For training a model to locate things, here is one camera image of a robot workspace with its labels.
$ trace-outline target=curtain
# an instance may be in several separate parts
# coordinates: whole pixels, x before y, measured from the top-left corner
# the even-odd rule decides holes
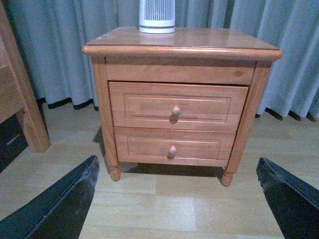
[[[258,114],[271,108],[319,118],[317,0],[176,0],[177,27],[231,28],[283,51]],[[118,26],[138,26],[138,0],[4,1],[37,98],[97,105],[90,59],[81,48]]]

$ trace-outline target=wooden knob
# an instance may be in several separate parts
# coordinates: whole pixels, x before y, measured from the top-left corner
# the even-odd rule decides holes
[[[172,146],[169,150],[169,153],[175,156],[177,154],[177,148],[175,146]]]
[[[178,117],[181,114],[181,109],[178,106],[174,107],[172,114]]]

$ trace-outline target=wooden floor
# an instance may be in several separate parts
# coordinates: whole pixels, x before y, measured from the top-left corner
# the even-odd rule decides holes
[[[278,121],[267,113],[255,119],[239,171],[225,188],[209,167],[123,163],[125,173],[113,182],[92,106],[44,105],[44,114],[52,145],[45,153],[28,147],[0,174],[0,219],[92,154],[100,173],[81,239],[282,239],[257,179],[259,157],[319,189],[319,122]]]

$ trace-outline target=wooden drawer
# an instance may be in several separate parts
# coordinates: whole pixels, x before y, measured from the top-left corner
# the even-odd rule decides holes
[[[110,82],[114,126],[236,132],[248,88]],[[181,110],[173,115],[175,107]]]
[[[222,167],[235,133],[116,127],[115,138],[119,161]]]

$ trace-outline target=air purifier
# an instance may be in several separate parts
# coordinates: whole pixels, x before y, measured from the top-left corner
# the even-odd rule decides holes
[[[140,0],[140,27],[145,33],[175,32],[175,0]]]

